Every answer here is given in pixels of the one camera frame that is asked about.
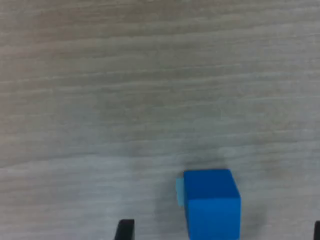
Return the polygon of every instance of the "table surface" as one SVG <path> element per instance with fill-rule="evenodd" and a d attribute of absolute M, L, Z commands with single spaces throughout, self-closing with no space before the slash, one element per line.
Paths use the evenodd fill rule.
<path fill-rule="evenodd" d="M 318 0 L 0 0 L 1 240 L 186 240 L 211 168 L 241 239 L 311 240 L 319 78 Z"/>

